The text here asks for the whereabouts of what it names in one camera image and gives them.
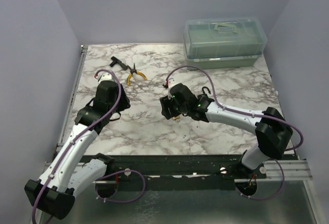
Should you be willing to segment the black padlock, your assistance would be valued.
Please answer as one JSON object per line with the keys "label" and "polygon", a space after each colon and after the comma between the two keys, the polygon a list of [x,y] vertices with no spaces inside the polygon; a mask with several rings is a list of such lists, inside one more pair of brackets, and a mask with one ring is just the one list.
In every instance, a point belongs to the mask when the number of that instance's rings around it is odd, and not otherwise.
{"label": "black padlock", "polygon": [[202,87],[202,93],[200,95],[197,96],[198,99],[201,98],[208,98],[208,95],[211,94],[210,89],[207,86],[203,86]]}

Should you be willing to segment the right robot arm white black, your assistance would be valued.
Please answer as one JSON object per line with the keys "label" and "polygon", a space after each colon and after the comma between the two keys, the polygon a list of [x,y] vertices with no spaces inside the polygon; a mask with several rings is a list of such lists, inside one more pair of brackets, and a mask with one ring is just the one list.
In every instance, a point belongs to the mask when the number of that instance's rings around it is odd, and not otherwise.
{"label": "right robot arm white black", "polygon": [[161,113],[168,120],[183,115],[196,121],[230,125],[255,135],[257,144],[242,154],[235,167],[244,179],[253,175],[265,161],[282,159],[293,134],[275,108],[268,107],[265,111],[247,115],[243,109],[233,111],[230,107],[220,107],[206,93],[196,96],[181,83],[171,87],[168,94],[160,98],[160,103]]}

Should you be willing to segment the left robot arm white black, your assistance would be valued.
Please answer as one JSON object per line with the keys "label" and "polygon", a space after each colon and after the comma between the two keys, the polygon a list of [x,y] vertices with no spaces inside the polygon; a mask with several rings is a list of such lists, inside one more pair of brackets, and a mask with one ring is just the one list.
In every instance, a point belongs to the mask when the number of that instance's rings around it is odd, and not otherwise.
{"label": "left robot arm white black", "polygon": [[105,80],[98,84],[92,102],[79,110],[67,141],[49,168],[24,187],[32,206],[59,220],[68,215],[76,197],[93,181],[109,180],[114,174],[113,159],[103,154],[97,154],[80,170],[75,169],[111,116],[128,109],[130,101],[121,84]]}

